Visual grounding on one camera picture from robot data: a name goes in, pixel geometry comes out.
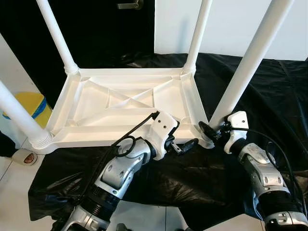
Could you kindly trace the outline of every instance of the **black plastic sheet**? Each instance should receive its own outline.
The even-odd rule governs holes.
[[[182,67],[186,54],[129,54],[113,67]],[[241,58],[199,54],[195,81],[210,119]],[[286,151],[296,178],[308,197],[308,62],[263,60],[235,111],[247,112],[249,127],[274,138]],[[264,147],[266,140],[248,133]],[[58,149],[45,157],[30,187],[31,220],[44,216],[66,219],[91,180],[107,147]],[[279,152],[271,150],[285,166]],[[249,176],[221,148],[194,147],[184,156],[169,152],[151,161],[134,176],[127,201],[178,206],[193,230],[203,230],[234,216],[255,216]]]

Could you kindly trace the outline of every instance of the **door handle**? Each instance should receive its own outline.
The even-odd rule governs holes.
[[[135,9],[141,10],[143,7],[143,0],[135,0],[134,3],[118,3],[117,8],[119,10]]]

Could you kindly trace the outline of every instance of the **white wall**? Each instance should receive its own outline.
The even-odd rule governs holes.
[[[0,80],[12,94],[21,91],[39,92],[1,34]],[[16,148],[19,148],[26,136],[11,120],[4,118],[2,112],[0,109],[0,130],[15,142]]]
[[[270,0],[213,0],[200,52],[243,56]],[[187,53],[201,0],[156,0],[154,52]],[[265,58],[308,57],[308,1],[295,0]]]

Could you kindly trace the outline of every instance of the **yellow object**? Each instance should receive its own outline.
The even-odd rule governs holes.
[[[46,103],[46,99],[42,94],[20,92],[15,95],[15,98],[42,128],[46,127],[52,110]],[[9,119],[5,112],[3,113],[3,116]]]

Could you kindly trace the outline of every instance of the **robotic arm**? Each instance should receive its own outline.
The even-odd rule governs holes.
[[[147,135],[134,138],[129,134],[144,124],[148,119],[154,119]],[[171,145],[179,153],[195,145],[197,139],[187,142],[182,149],[174,143],[174,131],[179,122],[165,112],[156,112],[148,116],[139,125],[115,142],[117,146],[126,139],[132,143],[121,145],[116,156],[107,163],[99,174],[95,183],[86,193],[81,204],[77,205],[62,231],[105,231],[109,219],[115,211],[117,204],[123,198],[135,172],[150,159],[164,158],[166,149]]]
[[[266,152],[254,143],[246,141],[248,128],[245,112],[237,112],[225,118],[225,124],[216,133],[204,122],[199,126],[215,145],[222,146],[227,154],[234,154],[250,175],[252,187],[259,200],[261,216],[268,231],[308,231],[308,221],[301,208],[294,202],[281,173],[271,163]]]

